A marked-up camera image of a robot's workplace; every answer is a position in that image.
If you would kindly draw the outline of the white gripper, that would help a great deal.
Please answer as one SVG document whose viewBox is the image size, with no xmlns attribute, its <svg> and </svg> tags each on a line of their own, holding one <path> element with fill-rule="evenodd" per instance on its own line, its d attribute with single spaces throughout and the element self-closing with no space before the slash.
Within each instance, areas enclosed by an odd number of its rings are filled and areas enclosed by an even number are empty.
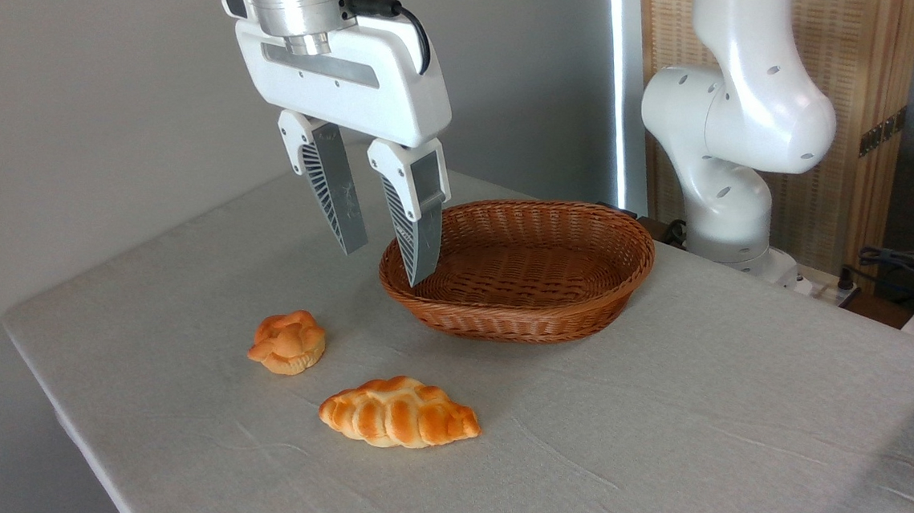
<svg viewBox="0 0 914 513">
<path fill-rule="evenodd" d="M 309 181 L 344 254 L 368 237 L 339 125 L 382 138 L 369 145 L 368 159 L 383 182 L 408 281 L 412 287 L 432 275 L 450 192 L 434 137 L 452 111 L 439 63 L 418 72 L 415 27 L 403 18 L 360 17 L 329 32 L 323 55 L 293 55 L 283 38 L 244 19 L 235 34 L 255 89 L 267 103 L 288 108 L 278 124 L 291 166 Z"/>
</svg>

